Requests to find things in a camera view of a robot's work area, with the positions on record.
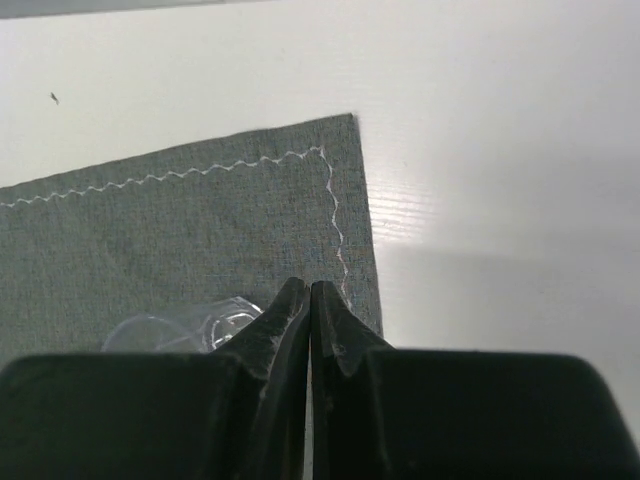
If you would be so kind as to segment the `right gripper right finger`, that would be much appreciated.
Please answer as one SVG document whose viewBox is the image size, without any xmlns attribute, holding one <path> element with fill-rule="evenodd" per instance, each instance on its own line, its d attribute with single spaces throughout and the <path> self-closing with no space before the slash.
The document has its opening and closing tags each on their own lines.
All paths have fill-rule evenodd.
<svg viewBox="0 0 640 480">
<path fill-rule="evenodd" d="M 599 372 L 557 354 L 396 349 L 336 287 L 310 299 L 317 479 L 635 479 Z"/>
</svg>

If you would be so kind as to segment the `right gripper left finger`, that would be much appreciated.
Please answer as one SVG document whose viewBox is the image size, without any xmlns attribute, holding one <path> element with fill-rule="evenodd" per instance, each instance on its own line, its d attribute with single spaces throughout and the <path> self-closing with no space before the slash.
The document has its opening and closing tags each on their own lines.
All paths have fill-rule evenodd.
<svg viewBox="0 0 640 480">
<path fill-rule="evenodd" d="M 207 354 L 53 354 L 1 373 L 5 479 L 299 479 L 310 291 Z"/>
</svg>

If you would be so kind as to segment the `grey cloth placemat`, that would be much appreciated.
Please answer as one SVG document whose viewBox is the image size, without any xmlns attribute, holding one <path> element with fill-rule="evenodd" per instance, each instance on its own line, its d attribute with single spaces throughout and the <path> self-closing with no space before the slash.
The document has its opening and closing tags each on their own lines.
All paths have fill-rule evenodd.
<svg viewBox="0 0 640 480">
<path fill-rule="evenodd" d="M 382 315 L 351 114 L 172 147 L 1 191 L 1 358 L 91 351 L 123 320 L 285 280 Z"/>
</svg>

